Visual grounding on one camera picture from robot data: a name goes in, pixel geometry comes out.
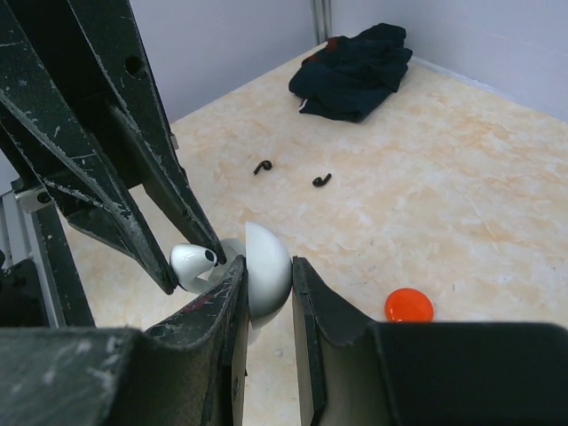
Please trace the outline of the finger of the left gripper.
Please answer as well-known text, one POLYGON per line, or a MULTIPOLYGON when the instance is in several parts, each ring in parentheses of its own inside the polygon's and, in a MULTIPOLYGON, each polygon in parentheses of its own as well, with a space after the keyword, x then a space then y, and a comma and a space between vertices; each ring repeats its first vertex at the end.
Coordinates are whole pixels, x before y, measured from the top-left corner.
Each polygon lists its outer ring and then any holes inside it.
POLYGON ((70 1, 1 4, 1 147, 76 230, 178 284, 130 189, 143 174, 70 1))
POLYGON ((130 139, 154 204, 193 244, 210 249, 220 264, 225 251, 193 194, 172 143, 152 68, 128 1, 70 1, 81 29, 117 106, 109 108, 130 139))

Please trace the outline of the white charging case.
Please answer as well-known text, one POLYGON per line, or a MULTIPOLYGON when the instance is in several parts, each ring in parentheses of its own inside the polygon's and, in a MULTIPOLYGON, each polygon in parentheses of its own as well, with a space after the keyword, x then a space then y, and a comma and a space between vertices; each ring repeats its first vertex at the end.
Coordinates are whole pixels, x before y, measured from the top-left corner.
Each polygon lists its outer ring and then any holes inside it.
POLYGON ((201 275, 211 284, 217 282, 237 256, 245 258, 248 272, 248 344, 256 342, 261 329, 270 323, 288 300, 292 287, 292 261, 288 249, 270 229, 257 222, 245 224, 245 240, 221 241, 226 263, 201 275))

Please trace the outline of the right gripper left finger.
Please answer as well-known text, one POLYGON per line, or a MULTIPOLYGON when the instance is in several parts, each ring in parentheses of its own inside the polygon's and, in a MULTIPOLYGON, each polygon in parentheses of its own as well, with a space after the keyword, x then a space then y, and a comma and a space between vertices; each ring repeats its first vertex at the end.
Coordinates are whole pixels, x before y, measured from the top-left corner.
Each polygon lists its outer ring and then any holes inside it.
POLYGON ((205 294, 145 333, 151 420, 243 423, 249 306, 244 256, 205 294))

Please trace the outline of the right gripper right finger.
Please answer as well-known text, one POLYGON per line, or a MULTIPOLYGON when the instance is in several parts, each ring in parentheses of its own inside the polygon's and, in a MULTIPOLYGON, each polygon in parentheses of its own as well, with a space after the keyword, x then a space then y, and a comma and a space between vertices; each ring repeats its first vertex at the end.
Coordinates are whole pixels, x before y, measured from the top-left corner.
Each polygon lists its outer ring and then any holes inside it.
POLYGON ((293 258, 293 323, 302 425, 380 425, 382 371, 372 320, 293 258))

